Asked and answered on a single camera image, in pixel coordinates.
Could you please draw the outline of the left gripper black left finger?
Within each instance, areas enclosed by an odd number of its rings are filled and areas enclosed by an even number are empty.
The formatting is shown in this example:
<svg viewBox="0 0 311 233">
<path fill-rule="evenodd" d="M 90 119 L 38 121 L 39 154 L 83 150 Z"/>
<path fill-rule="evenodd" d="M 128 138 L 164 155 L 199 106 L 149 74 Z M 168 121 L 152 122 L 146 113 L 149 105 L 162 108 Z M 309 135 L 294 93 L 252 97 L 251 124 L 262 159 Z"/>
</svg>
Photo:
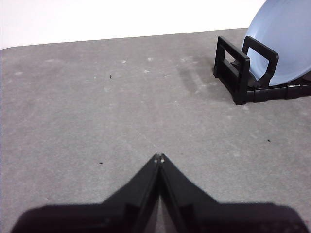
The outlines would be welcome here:
<svg viewBox="0 0 311 233">
<path fill-rule="evenodd" d="M 141 233 L 152 216 L 159 191 L 160 154 L 102 203 L 46 205 L 24 212 L 14 233 Z"/>
</svg>

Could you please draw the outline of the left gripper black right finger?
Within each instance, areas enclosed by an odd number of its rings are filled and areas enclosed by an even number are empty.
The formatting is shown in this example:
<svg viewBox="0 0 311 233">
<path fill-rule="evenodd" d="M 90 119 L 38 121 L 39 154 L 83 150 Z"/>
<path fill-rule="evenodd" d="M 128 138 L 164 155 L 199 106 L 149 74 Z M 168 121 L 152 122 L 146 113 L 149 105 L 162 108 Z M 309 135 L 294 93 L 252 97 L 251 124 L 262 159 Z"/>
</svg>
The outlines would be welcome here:
<svg viewBox="0 0 311 233">
<path fill-rule="evenodd" d="M 307 233 L 298 212 L 274 203 L 220 203 L 159 157 L 161 197 L 180 233 Z"/>
</svg>

